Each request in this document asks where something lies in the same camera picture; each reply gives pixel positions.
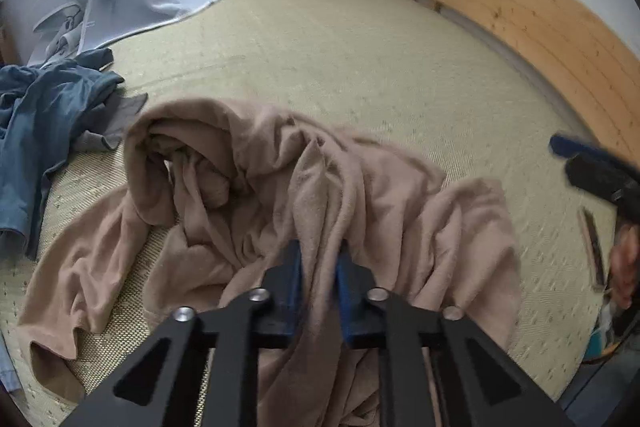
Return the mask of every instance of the blue fabric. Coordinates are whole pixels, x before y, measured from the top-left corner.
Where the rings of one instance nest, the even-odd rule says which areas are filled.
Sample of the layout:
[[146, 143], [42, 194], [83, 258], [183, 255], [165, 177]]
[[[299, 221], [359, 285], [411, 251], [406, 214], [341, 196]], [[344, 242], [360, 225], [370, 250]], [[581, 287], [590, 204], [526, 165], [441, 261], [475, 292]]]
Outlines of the blue fabric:
[[85, 129], [83, 115], [123, 82], [100, 73], [111, 50], [94, 50], [42, 69], [0, 69], [0, 255], [35, 259], [51, 175]]
[[11, 361], [11, 357], [9, 357], [9, 353], [6, 350], [2, 331], [0, 331], [0, 381], [2, 381], [2, 385], [4, 385], [4, 388], [9, 393], [21, 388], [18, 374], [15, 372], [14, 363]]

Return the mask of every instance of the person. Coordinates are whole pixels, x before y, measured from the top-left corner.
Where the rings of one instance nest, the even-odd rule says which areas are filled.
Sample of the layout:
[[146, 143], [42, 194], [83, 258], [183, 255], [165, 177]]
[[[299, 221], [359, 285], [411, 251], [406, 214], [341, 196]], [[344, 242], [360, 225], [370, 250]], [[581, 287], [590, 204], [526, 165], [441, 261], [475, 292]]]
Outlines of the person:
[[639, 231], [636, 225], [620, 227], [619, 240], [609, 254], [611, 297], [622, 309], [631, 306], [638, 285]]

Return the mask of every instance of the wooden headboard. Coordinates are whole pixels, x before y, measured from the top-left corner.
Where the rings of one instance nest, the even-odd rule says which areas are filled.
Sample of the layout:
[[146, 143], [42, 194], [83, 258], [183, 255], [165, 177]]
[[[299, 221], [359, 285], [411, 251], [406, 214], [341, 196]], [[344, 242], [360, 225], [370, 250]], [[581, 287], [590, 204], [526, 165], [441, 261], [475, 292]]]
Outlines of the wooden headboard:
[[606, 148], [640, 164], [640, 60], [577, 0], [433, 0], [532, 64]]

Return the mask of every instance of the silver bolt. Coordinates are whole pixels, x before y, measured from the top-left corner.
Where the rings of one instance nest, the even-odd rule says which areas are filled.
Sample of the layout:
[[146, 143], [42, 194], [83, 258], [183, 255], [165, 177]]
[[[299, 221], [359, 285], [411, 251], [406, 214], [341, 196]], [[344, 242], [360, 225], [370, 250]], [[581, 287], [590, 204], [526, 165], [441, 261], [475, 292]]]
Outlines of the silver bolt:
[[188, 322], [195, 317], [196, 312], [188, 306], [183, 306], [174, 311], [174, 319], [178, 322]]
[[254, 288], [249, 292], [249, 300], [253, 302], [263, 302], [269, 297], [271, 297], [271, 295], [266, 288]]
[[389, 298], [389, 292], [384, 288], [372, 288], [367, 292], [367, 299], [373, 302], [386, 301]]
[[465, 316], [464, 312], [455, 306], [447, 306], [442, 311], [442, 316], [448, 321], [458, 321]]

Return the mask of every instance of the beige garment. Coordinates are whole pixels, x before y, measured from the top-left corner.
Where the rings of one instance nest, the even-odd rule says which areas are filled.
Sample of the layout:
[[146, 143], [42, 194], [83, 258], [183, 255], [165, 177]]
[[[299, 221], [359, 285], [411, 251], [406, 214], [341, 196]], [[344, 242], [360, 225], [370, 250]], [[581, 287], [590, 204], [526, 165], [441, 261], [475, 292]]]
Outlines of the beige garment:
[[127, 186], [60, 234], [18, 322], [36, 379], [63, 399], [83, 394], [63, 362], [77, 356], [74, 329], [104, 330], [154, 225], [173, 228], [143, 295], [152, 325], [178, 306], [224, 306], [299, 238], [308, 314], [292, 348], [260, 361], [260, 425], [376, 420], [376, 357], [343, 348], [332, 304], [342, 238], [381, 286], [423, 308], [453, 302], [501, 346], [510, 337], [520, 279], [495, 181], [441, 190], [440, 169], [388, 144], [288, 110], [211, 99], [148, 110], [124, 155]]

